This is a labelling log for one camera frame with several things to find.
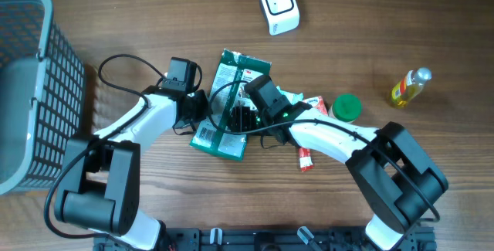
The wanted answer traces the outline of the mint green wipes packet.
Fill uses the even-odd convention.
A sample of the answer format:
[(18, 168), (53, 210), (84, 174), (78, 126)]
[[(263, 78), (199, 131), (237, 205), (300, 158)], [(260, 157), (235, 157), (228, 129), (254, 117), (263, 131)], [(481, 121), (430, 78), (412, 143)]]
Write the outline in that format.
[(288, 92), (288, 91), (285, 91), (285, 90), (282, 90), (280, 88), (280, 86), (277, 86), (276, 87), (277, 90), (283, 95), (285, 96), (288, 101), (294, 105), (295, 103), (298, 103), (300, 101), (303, 101), (304, 99), (304, 96), (303, 96), (303, 93), (291, 93), (291, 92)]

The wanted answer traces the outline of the green 3M gloves package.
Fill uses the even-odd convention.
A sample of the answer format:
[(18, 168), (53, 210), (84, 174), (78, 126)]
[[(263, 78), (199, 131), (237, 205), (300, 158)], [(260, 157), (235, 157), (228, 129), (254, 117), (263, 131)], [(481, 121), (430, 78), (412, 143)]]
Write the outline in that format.
[(243, 91), (239, 81), (250, 82), (261, 75), (269, 74), (271, 63), (224, 49), (211, 85), (212, 116), (198, 125), (198, 131), (191, 139), (190, 146), (205, 153), (233, 161), (243, 159), (247, 137), (225, 134), (232, 108), (235, 106), (256, 108)]

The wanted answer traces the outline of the orange Kleenex tissue pack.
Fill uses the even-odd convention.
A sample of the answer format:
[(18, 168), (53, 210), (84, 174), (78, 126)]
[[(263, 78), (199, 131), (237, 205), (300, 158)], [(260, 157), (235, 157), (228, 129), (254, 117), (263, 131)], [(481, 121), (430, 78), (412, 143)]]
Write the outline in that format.
[(317, 109), (323, 115), (328, 116), (326, 104), (324, 103), (324, 100), (321, 96), (306, 98), (303, 100), (303, 102), (311, 105), (313, 108)]

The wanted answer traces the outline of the red snack stick packet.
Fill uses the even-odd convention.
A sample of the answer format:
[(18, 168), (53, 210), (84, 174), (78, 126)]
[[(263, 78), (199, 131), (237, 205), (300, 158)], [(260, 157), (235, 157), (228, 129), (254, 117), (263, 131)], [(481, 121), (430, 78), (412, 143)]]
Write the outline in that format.
[(307, 148), (300, 148), (299, 152), (299, 167), (302, 172), (313, 169), (313, 161), (311, 158), (310, 150)]

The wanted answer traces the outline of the yellow Vim bottle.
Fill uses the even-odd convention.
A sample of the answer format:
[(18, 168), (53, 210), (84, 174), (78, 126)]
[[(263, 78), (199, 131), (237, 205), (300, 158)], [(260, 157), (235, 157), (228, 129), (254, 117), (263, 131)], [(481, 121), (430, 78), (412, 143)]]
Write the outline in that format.
[(408, 71), (389, 94), (391, 106), (405, 108), (424, 89), (431, 78), (431, 70), (426, 67)]

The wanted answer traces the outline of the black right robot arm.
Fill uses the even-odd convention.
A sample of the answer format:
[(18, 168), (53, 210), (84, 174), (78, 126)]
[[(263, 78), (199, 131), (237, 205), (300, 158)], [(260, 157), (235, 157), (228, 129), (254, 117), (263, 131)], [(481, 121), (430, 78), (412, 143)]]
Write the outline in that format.
[(237, 85), (257, 108), (260, 122), (248, 131), (232, 128), (231, 134), (268, 134), (344, 164), (374, 214), (364, 232), (377, 248), (393, 249), (414, 227), (440, 220), (435, 203), (448, 181), (402, 125), (360, 127), (302, 101), (292, 104), (267, 75)]

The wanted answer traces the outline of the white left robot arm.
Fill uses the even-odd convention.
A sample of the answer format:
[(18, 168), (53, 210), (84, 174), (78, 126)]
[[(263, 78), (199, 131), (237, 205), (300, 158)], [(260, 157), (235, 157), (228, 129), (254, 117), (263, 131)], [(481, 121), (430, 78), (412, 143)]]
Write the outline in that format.
[(134, 107), (92, 135), (75, 134), (66, 145), (63, 168), (46, 197), (44, 220), (87, 229), (84, 238), (135, 250), (175, 250), (166, 225), (139, 208), (140, 157), (167, 130), (192, 127), (208, 114), (200, 90), (201, 67), (189, 59), (171, 58), (157, 83), (136, 92)]

